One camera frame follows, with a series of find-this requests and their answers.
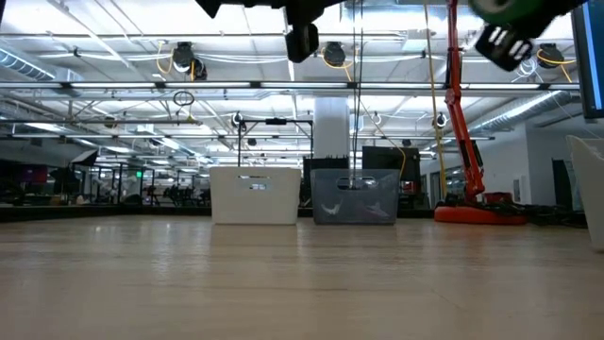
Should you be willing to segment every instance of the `gray plastic bin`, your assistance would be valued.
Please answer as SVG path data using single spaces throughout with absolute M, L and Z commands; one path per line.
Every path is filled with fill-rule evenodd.
M 313 170 L 310 183 L 314 222 L 393 225 L 399 177 L 397 170 Z

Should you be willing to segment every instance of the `red base plate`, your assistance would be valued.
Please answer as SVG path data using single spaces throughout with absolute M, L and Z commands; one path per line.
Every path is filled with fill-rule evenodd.
M 524 216 L 505 216 L 471 207 L 438 207 L 434 220 L 444 223 L 463 223 L 498 226 L 522 226 L 527 224 Z

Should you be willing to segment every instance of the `wooden floor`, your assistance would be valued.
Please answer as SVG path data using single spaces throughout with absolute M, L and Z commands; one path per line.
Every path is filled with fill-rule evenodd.
M 0 226 L 4 339 L 604 339 L 586 230 Z

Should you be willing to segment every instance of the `white box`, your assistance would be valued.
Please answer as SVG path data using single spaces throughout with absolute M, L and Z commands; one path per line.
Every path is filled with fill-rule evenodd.
M 215 224 L 294 225 L 301 172 L 270 167 L 210 169 L 211 215 Z

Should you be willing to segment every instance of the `white plastic bin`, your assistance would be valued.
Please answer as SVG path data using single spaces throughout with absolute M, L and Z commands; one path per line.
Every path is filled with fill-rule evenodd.
M 595 250 L 604 251 L 604 141 L 568 136 L 587 226 Z
M 212 220 L 231 225 L 294 225 L 300 180 L 296 169 L 211 168 Z

